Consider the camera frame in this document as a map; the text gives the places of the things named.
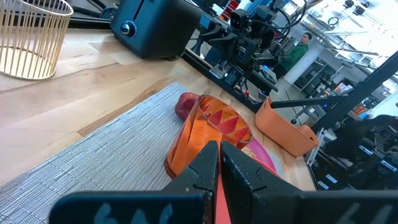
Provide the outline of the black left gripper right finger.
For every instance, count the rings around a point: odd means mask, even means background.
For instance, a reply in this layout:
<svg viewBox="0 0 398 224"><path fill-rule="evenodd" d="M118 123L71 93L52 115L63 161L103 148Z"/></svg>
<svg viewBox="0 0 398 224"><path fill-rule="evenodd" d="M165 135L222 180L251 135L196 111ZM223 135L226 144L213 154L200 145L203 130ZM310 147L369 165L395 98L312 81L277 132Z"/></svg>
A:
<svg viewBox="0 0 398 224"><path fill-rule="evenodd" d="M395 190L303 191L228 141L220 162L232 223L397 223Z"/></svg>

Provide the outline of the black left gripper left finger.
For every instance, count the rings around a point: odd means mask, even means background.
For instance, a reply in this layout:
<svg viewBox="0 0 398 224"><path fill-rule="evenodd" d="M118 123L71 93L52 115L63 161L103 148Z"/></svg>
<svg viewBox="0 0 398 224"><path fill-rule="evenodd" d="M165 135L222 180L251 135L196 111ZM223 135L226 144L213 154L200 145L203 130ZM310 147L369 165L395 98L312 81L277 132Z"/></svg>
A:
<svg viewBox="0 0 398 224"><path fill-rule="evenodd" d="M162 190L75 192L50 210L50 223L213 223L218 144L209 141Z"/></svg>

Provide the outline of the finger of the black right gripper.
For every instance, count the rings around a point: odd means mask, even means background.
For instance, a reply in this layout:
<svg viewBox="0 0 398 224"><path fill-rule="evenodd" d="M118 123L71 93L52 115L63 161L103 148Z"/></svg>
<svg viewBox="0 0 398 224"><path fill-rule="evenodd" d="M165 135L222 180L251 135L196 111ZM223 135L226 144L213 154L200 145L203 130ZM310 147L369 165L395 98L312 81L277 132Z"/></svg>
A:
<svg viewBox="0 0 398 224"><path fill-rule="evenodd" d="M225 34L226 29L223 26L215 25L213 30L200 34L198 39L208 43L226 42Z"/></svg>
<svg viewBox="0 0 398 224"><path fill-rule="evenodd" d="M238 35L230 33L226 37L210 39L208 43L218 50L220 59L232 60L238 44Z"/></svg>

